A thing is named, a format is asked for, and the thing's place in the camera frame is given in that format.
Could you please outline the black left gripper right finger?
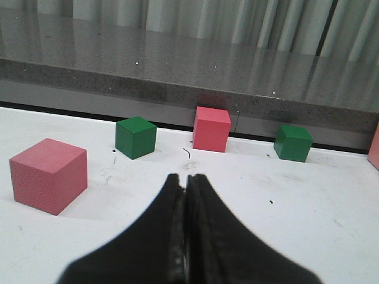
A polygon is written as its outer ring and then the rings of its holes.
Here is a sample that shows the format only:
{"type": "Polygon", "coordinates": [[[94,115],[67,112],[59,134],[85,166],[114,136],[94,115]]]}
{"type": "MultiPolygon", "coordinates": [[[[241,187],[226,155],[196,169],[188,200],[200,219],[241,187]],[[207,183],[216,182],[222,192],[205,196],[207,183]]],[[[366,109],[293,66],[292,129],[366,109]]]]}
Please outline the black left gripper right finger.
{"type": "Polygon", "coordinates": [[[320,283],[249,231],[205,175],[189,176],[186,198],[190,283],[320,283]]]}

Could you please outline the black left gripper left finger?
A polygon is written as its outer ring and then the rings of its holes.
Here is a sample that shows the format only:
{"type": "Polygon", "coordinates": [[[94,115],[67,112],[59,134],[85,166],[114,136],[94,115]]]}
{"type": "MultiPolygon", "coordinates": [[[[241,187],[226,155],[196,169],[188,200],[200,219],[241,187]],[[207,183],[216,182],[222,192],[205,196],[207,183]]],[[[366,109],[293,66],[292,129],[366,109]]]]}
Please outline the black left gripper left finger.
{"type": "Polygon", "coordinates": [[[185,283],[184,199],[178,175],[168,175],[131,226],[72,262],[59,283],[185,283]]]}

